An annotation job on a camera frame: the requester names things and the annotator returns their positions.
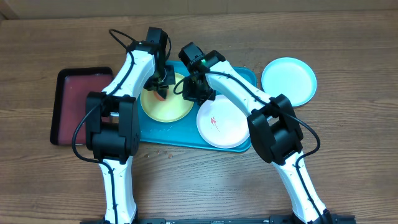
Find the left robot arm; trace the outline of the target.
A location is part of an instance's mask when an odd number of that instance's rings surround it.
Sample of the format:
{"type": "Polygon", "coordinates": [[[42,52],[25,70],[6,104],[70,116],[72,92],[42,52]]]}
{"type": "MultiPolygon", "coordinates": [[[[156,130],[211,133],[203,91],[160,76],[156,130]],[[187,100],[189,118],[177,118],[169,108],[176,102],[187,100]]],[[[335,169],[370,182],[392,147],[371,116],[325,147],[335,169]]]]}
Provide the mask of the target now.
{"type": "Polygon", "coordinates": [[[133,223],[137,205],[133,197],[132,162],[140,143],[138,97],[142,90],[162,98],[175,84],[174,68],[166,65],[171,41],[161,28],[150,27],[146,39],[124,46],[126,61],[101,92],[89,92],[85,127],[90,162],[99,165],[104,180],[106,212],[102,223],[133,223]]]}

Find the green plate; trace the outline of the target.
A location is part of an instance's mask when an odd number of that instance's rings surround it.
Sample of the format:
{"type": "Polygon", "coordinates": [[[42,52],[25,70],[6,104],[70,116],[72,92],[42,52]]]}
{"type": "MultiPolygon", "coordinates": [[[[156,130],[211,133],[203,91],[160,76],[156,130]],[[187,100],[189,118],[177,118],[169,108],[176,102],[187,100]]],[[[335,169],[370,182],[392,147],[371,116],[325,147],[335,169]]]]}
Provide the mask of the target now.
{"type": "Polygon", "coordinates": [[[166,99],[160,100],[155,91],[143,89],[140,99],[145,114],[153,120],[171,123],[186,116],[193,108],[193,102],[184,100],[182,95],[174,93],[175,85],[170,85],[166,99]]]}

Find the red sponge with dark scourer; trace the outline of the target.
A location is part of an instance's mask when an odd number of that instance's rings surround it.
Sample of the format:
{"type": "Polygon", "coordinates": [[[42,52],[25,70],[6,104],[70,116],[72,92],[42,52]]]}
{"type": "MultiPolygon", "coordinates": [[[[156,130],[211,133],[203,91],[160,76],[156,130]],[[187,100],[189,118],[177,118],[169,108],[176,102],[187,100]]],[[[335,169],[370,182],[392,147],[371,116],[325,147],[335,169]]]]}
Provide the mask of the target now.
{"type": "Polygon", "coordinates": [[[159,101],[165,101],[168,92],[169,92],[168,90],[162,90],[160,93],[158,91],[155,91],[154,96],[159,101]]]}

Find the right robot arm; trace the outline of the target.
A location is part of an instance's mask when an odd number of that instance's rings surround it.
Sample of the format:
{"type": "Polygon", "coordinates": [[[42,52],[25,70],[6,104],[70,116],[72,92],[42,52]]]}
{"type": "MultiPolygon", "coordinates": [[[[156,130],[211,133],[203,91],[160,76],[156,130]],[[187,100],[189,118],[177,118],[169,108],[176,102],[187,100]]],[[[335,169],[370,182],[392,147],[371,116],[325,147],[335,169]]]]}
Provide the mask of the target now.
{"type": "Polygon", "coordinates": [[[307,154],[302,151],[302,128],[311,128],[296,117],[288,98],[264,93],[216,50],[205,54],[190,42],[178,57],[189,72],[183,82],[184,99],[203,104],[220,92],[247,117],[252,146],[263,161],[277,169],[292,202],[294,223],[332,223],[304,163],[307,154]]]}

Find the light blue plate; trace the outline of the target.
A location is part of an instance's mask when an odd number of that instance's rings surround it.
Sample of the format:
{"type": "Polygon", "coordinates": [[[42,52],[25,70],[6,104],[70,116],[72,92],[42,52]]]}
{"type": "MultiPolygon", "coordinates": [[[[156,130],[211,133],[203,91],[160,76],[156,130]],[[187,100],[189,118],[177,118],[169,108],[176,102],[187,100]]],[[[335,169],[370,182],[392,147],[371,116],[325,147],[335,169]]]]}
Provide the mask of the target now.
{"type": "Polygon", "coordinates": [[[261,85],[273,97],[285,95],[293,107],[308,103],[317,90],[317,78],[305,62],[282,57],[271,61],[263,70],[261,85]]]}

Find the white plate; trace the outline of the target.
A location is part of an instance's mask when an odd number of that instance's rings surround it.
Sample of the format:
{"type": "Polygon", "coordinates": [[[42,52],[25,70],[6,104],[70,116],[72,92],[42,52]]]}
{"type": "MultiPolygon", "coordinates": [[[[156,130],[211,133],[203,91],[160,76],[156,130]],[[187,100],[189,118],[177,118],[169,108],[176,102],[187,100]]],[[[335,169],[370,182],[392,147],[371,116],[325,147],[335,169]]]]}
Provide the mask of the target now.
{"type": "Polygon", "coordinates": [[[220,149],[238,147],[249,138],[245,114],[224,95],[200,106],[197,129],[208,144],[220,149]]]}

